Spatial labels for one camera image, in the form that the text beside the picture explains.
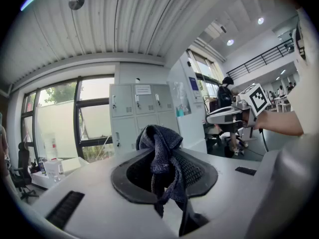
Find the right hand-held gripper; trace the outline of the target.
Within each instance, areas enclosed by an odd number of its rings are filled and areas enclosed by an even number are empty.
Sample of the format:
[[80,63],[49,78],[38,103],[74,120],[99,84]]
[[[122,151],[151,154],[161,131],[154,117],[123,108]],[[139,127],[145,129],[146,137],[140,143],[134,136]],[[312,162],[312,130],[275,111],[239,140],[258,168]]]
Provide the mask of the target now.
[[242,122],[244,110],[252,109],[254,115],[258,115],[270,104],[260,84],[251,85],[238,95],[231,106],[217,109],[206,116],[206,122],[210,124],[229,124]]

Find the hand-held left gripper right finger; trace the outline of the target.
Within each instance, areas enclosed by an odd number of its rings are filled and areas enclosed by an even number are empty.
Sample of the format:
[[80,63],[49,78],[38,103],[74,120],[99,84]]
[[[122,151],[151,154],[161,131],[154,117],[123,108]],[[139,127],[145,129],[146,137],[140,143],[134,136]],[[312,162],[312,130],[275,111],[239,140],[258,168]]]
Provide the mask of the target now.
[[173,150],[172,153],[182,171],[186,197],[189,199],[206,195],[217,182],[217,170],[181,149]]

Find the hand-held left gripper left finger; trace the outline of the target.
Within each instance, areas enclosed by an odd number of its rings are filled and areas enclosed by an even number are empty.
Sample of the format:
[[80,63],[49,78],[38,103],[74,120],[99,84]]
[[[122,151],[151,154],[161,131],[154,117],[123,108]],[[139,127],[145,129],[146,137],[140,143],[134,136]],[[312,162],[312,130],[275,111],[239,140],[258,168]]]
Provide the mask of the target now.
[[152,193],[151,162],[154,158],[153,149],[134,151],[133,158],[118,165],[111,174],[114,189],[126,200],[135,204],[154,205],[158,199]]

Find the dark blue cloth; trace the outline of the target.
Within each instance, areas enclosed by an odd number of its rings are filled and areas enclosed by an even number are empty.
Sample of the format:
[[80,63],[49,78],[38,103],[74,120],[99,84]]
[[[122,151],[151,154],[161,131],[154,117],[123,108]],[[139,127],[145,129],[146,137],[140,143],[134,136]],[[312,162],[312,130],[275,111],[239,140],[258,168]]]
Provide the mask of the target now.
[[136,149],[153,148],[154,158],[151,162],[152,193],[157,196],[155,208],[157,213],[163,217],[164,205],[168,200],[175,201],[183,211],[182,221],[179,228],[179,235],[183,236],[199,228],[201,223],[207,220],[199,214],[192,214],[185,194],[183,175],[180,165],[173,156],[173,150],[180,147],[183,141],[174,130],[155,125],[147,125],[136,141]]

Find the grey metal locker door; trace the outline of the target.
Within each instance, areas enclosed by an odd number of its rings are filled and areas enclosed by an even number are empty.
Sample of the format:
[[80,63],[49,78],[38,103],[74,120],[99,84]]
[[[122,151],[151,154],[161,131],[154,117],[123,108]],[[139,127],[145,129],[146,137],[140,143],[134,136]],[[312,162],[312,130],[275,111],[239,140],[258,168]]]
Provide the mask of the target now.
[[[116,147],[115,132],[120,135],[120,146]],[[134,118],[122,118],[112,120],[112,140],[117,155],[136,150],[136,125]]]

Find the grey metal locker cabinet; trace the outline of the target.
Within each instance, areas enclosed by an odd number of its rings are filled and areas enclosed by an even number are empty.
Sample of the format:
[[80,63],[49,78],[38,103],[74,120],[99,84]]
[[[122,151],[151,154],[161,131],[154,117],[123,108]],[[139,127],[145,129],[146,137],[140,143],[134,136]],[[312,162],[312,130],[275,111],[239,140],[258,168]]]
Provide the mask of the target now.
[[122,118],[134,118],[137,137],[149,124],[164,126],[179,133],[177,118],[173,110],[173,100],[169,85],[150,85],[151,95],[137,96],[135,85],[143,84],[111,84],[110,85],[110,121]]

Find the person's right hand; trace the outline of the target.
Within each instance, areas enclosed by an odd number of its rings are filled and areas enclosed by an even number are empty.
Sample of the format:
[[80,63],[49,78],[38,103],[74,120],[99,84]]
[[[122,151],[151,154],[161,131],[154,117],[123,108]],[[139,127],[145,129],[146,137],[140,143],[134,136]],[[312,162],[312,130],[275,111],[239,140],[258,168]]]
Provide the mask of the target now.
[[251,108],[243,111],[242,122],[243,122],[243,127],[245,128],[251,127],[253,128],[253,130],[258,129],[257,117],[254,115],[254,112]]

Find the white partition unit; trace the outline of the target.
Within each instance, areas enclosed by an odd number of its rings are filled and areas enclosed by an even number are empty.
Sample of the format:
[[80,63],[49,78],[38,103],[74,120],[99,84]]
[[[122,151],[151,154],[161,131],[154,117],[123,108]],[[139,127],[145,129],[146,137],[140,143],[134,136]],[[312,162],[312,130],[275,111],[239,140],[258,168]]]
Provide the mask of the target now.
[[179,134],[183,137],[181,146],[198,152],[206,153],[206,140],[204,133],[205,108],[202,94],[199,98],[195,98],[191,89],[189,77],[196,79],[200,90],[196,74],[191,66],[188,53],[184,52],[177,62],[172,66],[167,82],[170,86],[171,94],[174,82],[182,82],[184,84],[187,97],[189,100],[191,114],[177,117]]

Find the person's cream t-shirt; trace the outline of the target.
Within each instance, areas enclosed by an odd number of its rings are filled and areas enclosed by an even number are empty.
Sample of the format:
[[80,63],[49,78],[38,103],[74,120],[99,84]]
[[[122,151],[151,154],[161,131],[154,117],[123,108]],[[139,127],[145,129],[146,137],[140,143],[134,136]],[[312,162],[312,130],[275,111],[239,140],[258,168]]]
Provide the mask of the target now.
[[319,33],[303,8],[297,9],[299,20],[293,32],[294,65],[299,82],[288,100],[305,134],[319,133]]

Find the white carton with red sticker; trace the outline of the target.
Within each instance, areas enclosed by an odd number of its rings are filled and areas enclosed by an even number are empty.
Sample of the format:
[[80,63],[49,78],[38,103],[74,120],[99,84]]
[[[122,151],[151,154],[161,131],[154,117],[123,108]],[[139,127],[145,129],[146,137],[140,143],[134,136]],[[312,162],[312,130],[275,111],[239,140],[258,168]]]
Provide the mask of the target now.
[[60,178],[64,175],[62,161],[61,158],[55,158],[44,162],[44,168],[49,178],[54,178],[55,176]]

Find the translucent red-labelled plastic container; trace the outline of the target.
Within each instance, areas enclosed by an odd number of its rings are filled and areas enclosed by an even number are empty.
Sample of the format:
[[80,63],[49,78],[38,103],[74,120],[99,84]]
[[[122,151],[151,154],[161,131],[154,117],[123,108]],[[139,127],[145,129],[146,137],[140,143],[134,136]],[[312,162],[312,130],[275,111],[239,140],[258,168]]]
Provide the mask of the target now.
[[46,133],[42,136],[44,150],[47,159],[55,159],[57,158],[57,146],[56,146],[56,138],[54,133]]

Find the black-framed window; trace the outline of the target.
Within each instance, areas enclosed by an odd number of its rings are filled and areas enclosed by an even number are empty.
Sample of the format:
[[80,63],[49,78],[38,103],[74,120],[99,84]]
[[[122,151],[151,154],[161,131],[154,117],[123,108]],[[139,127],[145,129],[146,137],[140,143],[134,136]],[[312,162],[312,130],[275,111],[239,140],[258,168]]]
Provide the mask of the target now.
[[42,136],[54,133],[57,158],[82,157],[89,163],[115,154],[110,122],[109,86],[113,75],[78,77],[24,96],[21,140],[30,162],[49,161]]

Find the white paper notice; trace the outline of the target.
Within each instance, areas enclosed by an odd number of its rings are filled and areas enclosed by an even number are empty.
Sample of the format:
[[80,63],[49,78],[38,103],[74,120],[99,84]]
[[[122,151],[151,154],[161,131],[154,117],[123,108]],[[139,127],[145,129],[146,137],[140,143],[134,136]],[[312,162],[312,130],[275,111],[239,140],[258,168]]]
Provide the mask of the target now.
[[152,89],[150,85],[135,85],[135,93],[137,96],[151,95]]

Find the black office chair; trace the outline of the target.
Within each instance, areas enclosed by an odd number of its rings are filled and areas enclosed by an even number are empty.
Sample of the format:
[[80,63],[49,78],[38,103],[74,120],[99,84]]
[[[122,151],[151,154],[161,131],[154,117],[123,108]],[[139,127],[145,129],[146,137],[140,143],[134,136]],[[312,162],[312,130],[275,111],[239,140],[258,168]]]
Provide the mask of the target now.
[[30,190],[28,185],[31,185],[32,180],[28,170],[29,151],[26,148],[25,142],[18,144],[18,168],[13,171],[19,175],[13,175],[14,186],[21,192],[21,200],[28,203],[29,198],[39,197],[35,190]]

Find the silver dome ceiling fixture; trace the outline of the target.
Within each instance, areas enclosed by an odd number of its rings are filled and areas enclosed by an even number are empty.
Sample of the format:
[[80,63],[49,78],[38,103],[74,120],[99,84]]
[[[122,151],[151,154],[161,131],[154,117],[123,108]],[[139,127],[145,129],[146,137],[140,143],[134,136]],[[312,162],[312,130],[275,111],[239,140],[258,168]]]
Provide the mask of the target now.
[[68,5],[71,10],[79,10],[84,5],[85,0],[69,0]]

